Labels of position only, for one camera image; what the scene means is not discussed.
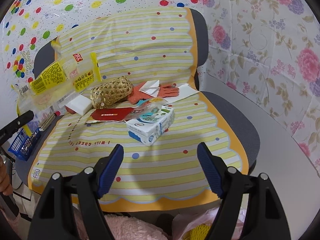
orange glove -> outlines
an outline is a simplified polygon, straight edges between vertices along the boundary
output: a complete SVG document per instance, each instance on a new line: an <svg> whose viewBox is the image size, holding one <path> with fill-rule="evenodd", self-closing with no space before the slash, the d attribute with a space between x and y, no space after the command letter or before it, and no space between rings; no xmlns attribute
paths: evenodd
<svg viewBox="0 0 320 240"><path fill-rule="evenodd" d="M133 91L130 95L128 95L128 101L131 104L136 104L139 102L139 100L143 99L151 99L153 98L152 96L143 93L139 91L139 89L145 84L146 82L142 82L139 85L135 86L133 88ZM174 87L171 84L162 84L160 85L160 90L158 93L158 97L162 98L168 98L168 97L177 97L179 95L179 88Z"/></svg>

red packet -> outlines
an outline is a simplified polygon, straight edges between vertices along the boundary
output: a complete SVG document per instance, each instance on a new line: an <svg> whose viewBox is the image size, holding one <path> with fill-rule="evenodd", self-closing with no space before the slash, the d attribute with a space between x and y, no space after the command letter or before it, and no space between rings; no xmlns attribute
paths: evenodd
<svg viewBox="0 0 320 240"><path fill-rule="evenodd" d="M134 110L133 107L97 109L86 123L121 122L132 110Z"/></svg>

blue gripper pad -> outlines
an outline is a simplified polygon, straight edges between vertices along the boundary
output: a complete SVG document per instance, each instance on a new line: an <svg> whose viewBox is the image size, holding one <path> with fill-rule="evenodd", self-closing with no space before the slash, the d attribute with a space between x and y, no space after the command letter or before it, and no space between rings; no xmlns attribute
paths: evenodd
<svg viewBox="0 0 320 240"><path fill-rule="evenodd" d="M105 165L105 168L101 172L101 175L98 178L98 198L101 198L103 195L109 192L111 185L115 180L116 174L119 170L119 167L122 163L123 156L123 147L120 144L117 144L110 153L109 157L107 157L108 161Z"/></svg>
<svg viewBox="0 0 320 240"><path fill-rule="evenodd" d="M221 198L223 195L222 178L212 159L219 157L212 156L211 152L204 142L198 144L197 157L205 174L205 177L207 178L211 191L213 193L216 193L218 197Z"/></svg>

white sponge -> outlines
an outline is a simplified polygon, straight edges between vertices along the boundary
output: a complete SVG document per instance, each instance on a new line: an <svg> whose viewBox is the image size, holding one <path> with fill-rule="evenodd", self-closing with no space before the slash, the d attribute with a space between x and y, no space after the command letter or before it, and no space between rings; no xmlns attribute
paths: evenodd
<svg viewBox="0 0 320 240"><path fill-rule="evenodd" d="M67 103L66 107L80 115L85 115L92 108L92 103L89 98L79 94L79 96Z"/></svg>

white paper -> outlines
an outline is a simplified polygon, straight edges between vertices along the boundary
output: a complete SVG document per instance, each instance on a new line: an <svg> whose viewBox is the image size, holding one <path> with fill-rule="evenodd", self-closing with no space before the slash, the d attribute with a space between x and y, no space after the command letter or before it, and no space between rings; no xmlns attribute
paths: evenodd
<svg viewBox="0 0 320 240"><path fill-rule="evenodd" d="M152 97L157 97L160 87L159 87L160 81L159 80L151 80L147 81L140 89L139 91L146 93Z"/></svg>
<svg viewBox="0 0 320 240"><path fill-rule="evenodd" d="M179 101L181 99L192 96L196 93L199 93L198 90L195 90L189 86L189 84L183 84L179 86L179 95L177 97L165 98L168 104L172 104L173 102Z"/></svg>

